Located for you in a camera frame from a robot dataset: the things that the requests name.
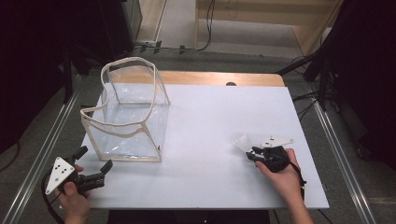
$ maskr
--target white table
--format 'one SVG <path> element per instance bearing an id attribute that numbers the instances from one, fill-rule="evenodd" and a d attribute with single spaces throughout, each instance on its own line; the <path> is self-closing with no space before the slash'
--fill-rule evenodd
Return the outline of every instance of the white table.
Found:
<path id="1" fill-rule="evenodd" d="M 115 161 L 105 186 L 89 198 L 102 209 L 271 209 L 286 207 L 269 180 L 233 142 L 248 134 L 254 145 L 282 136 L 307 181 L 308 208 L 328 208 L 318 172 L 290 94 L 285 87 L 166 85 L 171 107 L 163 162 Z M 99 161 L 89 151 L 77 164 L 95 174 Z"/>

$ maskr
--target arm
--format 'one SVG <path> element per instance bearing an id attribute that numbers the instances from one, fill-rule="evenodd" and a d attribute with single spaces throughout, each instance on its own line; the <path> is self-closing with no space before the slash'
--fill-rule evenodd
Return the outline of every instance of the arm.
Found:
<path id="1" fill-rule="evenodd" d="M 79 172 L 82 171 L 82 167 L 77 165 L 76 169 Z M 58 195 L 60 191 L 56 189 L 55 193 Z M 66 214 L 65 224 L 87 223 L 90 215 L 90 204 L 84 196 L 78 194 L 75 183 L 67 182 L 64 184 L 64 194 L 61 193 L 59 201 Z"/>
<path id="2" fill-rule="evenodd" d="M 294 150 L 291 148 L 286 149 L 290 161 L 299 167 Z M 314 223 L 308 210 L 305 207 L 303 197 L 300 191 L 300 179 L 296 171 L 289 165 L 285 170 L 279 173 L 272 173 L 268 168 L 261 163 L 256 161 L 256 166 L 260 171 L 265 174 L 273 183 L 276 191 L 283 198 L 286 205 L 290 210 L 291 223 Z"/>

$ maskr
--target gray carpet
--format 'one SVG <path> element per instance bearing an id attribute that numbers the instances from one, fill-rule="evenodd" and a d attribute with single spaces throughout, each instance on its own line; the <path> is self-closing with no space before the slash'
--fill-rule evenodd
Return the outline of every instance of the gray carpet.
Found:
<path id="1" fill-rule="evenodd" d="M 186 70 L 186 71 L 214 71 L 214 72 L 241 72 L 241 73 L 273 73 L 290 64 L 291 59 L 248 56 L 237 54 L 209 53 L 186 51 L 179 55 L 177 51 L 161 50 L 153 54 L 148 49 L 143 53 L 135 53 L 155 63 L 159 70 Z M 79 110 L 81 105 L 94 105 L 102 90 L 100 84 L 100 66 L 92 69 L 87 77 L 82 78 L 82 86 L 76 103 L 71 110 L 66 124 L 54 145 L 45 171 L 57 156 L 67 157 L 78 148 L 84 137 L 84 129 L 80 123 Z M 301 75 L 292 72 L 284 76 L 285 85 L 292 96 L 308 92 L 306 83 Z M 21 138 L 21 153 L 12 165 L 0 173 L 0 220 L 3 220 L 9 207 L 18 192 L 19 185 L 28 174 L 36 154 L 46 140 L 51 125 L 62 107 L 63 90 L 60 90 L 35 118 L 28 130 Z M 301 111 L 310 104 L 310 100 L 296 103 L 296 111 Z M 340 137 L 343 148 L 352 164 L 361 186 L 371 199 L 371 207 L 378 223 L 393 223 L 396 220 L 394 200 L 389 203 L 379 203 L 377 198 L 395 199 L 396 172 L 389 169 L 381 161 L 362 161 L 357 157 L 356 149 L 347 126 L 342 118 L 330 106 L 334 129 Z M 302 119 L 302 126 L 308 145 L 310 146 L 320 179 L 326 186 L 326 195 L 330 209 L 323 210 L 333 223 L 361 223 L 360 216 L 350 196 L 346 182 L 341 175 L 340 168 L 334 158 L 326 134 L 322 129 L 314 108 L 311 108 Z M 16 151 L 16 146 L 0 155 L 0 165 L 9 161 Z M 55 223 L 45 208 L 39 191 L 40 181 L 21 213 L 19 223 Z M 271 223 L 276 223 L 273 213 Z M 281 223 L 289 223 L 289 214 L 286 210 L 277 210 Z M 319 211 L 311 211 L 316 223 L 327 223 Z M 106 223 L 107 211 L 92 210 L 90 223 Z"/>

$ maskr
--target clear plastic object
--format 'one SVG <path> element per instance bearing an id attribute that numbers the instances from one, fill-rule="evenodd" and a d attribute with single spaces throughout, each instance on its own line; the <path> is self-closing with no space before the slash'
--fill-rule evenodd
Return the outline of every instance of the clear plastic object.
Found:
<path id="1" fill-rule="evenodd" d="M 161 161 L 170 100 L 155 65 L 122 59 L 105 65 L 101 79 L 102 104 L 80 111 L 99 160 Z"/>

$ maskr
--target metal track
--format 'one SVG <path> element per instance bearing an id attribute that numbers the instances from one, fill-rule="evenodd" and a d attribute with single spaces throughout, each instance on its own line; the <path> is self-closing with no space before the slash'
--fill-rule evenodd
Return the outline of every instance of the metal track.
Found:
<path id="1" fill-rule="evenodd" d="M 314 88 L 308 85 L 308 88 L 312 91 Z M 347 156 L 338 140 L 337 135 L 332 127 L 332 123 L 329 119 L 328 113 L 324 112 L 318 103 L 315 103 L 315 110 L 317 112 L 320 123 L 323 127 L 326 137 L 329 140 L 332 152 L 335 159 L 337 160 L 341 174 L 343 175 L 346 186 L 349 190 L 350 196 L 358 210 L 359 216 L 361 217 L 362 223 L 376 223 L 374 214 L 368 204 L 368 201 L 361 189 L 358 179 L 356 178 L 352 167 L 350 166 Z"/>
<path id="2" fill-rule="evenodd" d="M 76 76 L 74 83 L 75 91 L 70 97 L 69 102 L 66 105 L 62 106 L 61 111 L 59 112 L 58 117 L 53 123 L 43 146 L 41 147 L 40 151 L 37 154 L 37 157 L 35 158 L 35 162 L 33 163 L 32 168 L 30 169 L 28 175 L 25 177 L 20 188 L 18 189 L 17 196 L 15 197 L 14 202 L 9 208 L 5 219 L 3 220 L 3 224 L 18 223 L 23 209 L 28 203 L 32 192 L 35 189 L 35 184 L 37 183 L 38 178 L 40 177 L 45 165 L 47 164 L 52 149 L 77 99 L 78 92 L 82 83 L 80 75 Z"/>

